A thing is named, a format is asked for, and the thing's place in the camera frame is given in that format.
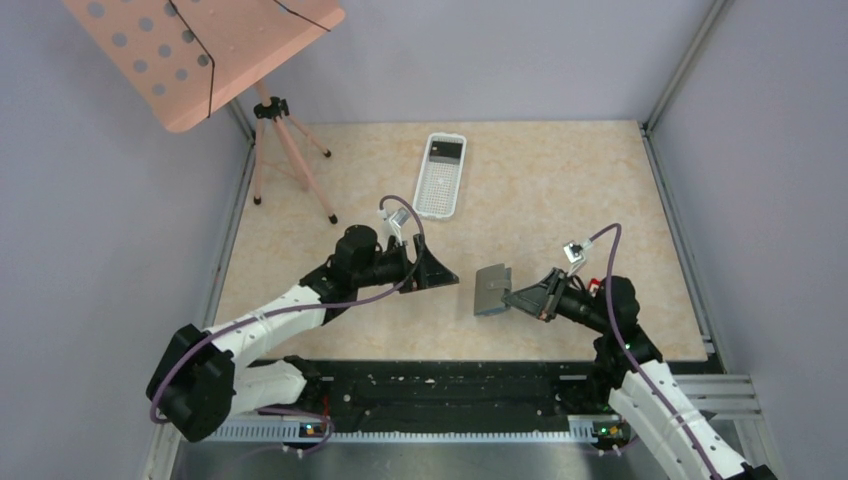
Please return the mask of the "grey card holder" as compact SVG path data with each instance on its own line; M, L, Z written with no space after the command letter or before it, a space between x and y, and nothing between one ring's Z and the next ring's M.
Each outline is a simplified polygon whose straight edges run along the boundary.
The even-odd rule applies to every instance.
M511 289L511 269L504 263L479 269L475 274L474 316L493 316L509 310L503 298Z

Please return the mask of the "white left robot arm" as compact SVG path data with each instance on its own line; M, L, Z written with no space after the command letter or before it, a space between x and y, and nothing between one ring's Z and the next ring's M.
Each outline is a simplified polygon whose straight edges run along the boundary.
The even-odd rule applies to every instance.
M325 262L268 304L205 330L193 324L171 337L146 387L149 416L173 425L190 442L209 437L230 416L288 405L308 413L320 386L295 361L256 362L278 345L364 305L363 288L385 286L371 302L458 283L458 276L430 251L423 234L407 243L390 237L381 246L370 227L347 228Z

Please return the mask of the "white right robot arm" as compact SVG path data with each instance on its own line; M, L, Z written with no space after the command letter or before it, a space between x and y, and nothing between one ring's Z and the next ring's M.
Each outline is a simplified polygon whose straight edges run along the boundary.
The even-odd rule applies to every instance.
M507 290L503 303L550 322L564 317L598 333L583 402L614 411L670 479L773 479L709 424L682 391L655 344L638 323L640 304L630 279L605 277L595 293L554 268L542 280Z

